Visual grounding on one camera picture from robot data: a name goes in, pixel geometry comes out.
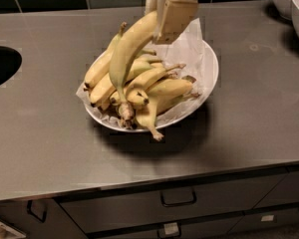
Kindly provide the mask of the left low yellow banana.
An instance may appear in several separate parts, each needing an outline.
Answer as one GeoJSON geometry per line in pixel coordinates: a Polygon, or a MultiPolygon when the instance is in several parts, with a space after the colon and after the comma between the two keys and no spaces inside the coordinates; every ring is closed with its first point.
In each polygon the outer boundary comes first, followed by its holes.
{"type": "MultiPolygon", "coordinates": [[[[136,60],[133,62],[127,77],[127,82],[131,81],[139,74],[151,69],[151,65],[147,61],[136,60]]],[[[92,89],[89,94],[90,104],[93,108],[105,111],[110,105],[110,96],[116,90],[113,86],[110,76],[105,75],[92,89]]]]}

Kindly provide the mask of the front yellow banana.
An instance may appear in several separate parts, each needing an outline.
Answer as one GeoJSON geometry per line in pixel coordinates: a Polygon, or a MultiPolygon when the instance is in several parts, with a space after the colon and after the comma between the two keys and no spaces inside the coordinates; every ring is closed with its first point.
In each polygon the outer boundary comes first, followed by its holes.
{"type": "Polygon", "coordinates": [[[185,79],[166,79],[156,83],[148,90],[149,103],[136,111],[137,123],[148,129],[155,140],[162,140],[163,134],[155,127],[158,114],[175,106],[175,99],[182,100],[191,90],[192,82],[185,79]]]}

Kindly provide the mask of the middle yellow banana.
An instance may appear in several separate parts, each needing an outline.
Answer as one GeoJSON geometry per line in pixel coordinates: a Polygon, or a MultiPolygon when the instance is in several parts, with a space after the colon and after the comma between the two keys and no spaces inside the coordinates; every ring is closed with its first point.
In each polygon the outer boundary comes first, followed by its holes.
{"type": "Polygon", "coordinates": [[[169,71],[174,69],[183,69],[185,64],[174,64],[170,67],[155,67],[149,69],[137,77],[135,77],[129,84],[124,88],[124,93],[127,101],[133,106],[144,106],[149,102],[146,90],[163,78],[169,71]]]}

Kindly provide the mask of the bottom thin banana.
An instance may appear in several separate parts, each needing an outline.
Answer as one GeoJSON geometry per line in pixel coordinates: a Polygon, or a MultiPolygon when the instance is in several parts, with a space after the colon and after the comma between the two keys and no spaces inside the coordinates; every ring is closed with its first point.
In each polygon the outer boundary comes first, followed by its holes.
{"type": "Polygon", "coordinates": [[[164,98],[158,102],[156,114],[159,116],[182,102],[198,97],[199,93],[188,93],[174,98],[164,98]]]}

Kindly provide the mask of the upper left yellow banana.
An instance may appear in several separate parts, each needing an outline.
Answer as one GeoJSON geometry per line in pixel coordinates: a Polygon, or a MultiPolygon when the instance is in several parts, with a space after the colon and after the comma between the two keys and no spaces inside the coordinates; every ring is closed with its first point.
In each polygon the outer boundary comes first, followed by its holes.
{"type": "Polygon", "coordinates": [[[84,85],[87,89],[92,89],[109,71],[110,61],[115,50],[115,47],[119,43],[120,39],[124,35],[127,23],[123,22],[120,26],[118,33],[111,40],[107,50],[94,61],[94,63],[87,70],[84,77],[84,85]]]}

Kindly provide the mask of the lower drawer with label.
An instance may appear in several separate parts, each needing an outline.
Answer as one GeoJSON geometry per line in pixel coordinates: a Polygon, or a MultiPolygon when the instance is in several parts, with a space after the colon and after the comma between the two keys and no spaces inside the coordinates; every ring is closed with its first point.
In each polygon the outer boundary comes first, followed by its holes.
{"type": "Polygon", "coordinates": [[[226,234],[240,219],[241,216],[189,224],[181,224],[180,222],[164,223],[158,228],[150,230],[133,230],[129,233],[97,237],[96,239],[206,239],[226,234]]]}

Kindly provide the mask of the large yellow-green banana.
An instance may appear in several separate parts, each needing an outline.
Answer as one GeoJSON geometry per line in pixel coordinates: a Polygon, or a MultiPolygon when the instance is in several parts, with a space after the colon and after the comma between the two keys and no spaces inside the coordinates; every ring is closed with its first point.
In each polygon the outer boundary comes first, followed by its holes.
{"type": "Polygon", "coordinates": [[[134,117],[134,109],[124,93],[125,82],[136,55],[153,37],[156,17],[157,11],[152,11],[136,21],[122,36],[112,55],[109,76],[119,93],[119,115],[123,120],[131,120],[134,117]]]}

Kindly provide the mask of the right drawer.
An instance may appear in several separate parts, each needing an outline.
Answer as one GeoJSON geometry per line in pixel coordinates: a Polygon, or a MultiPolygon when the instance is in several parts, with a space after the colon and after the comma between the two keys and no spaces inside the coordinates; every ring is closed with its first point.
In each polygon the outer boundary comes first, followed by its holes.
{"type": "Polygon", "coordinates": [[[260,202],[256,208],[299,202],[299,170],[291,170],[260,202]]]}

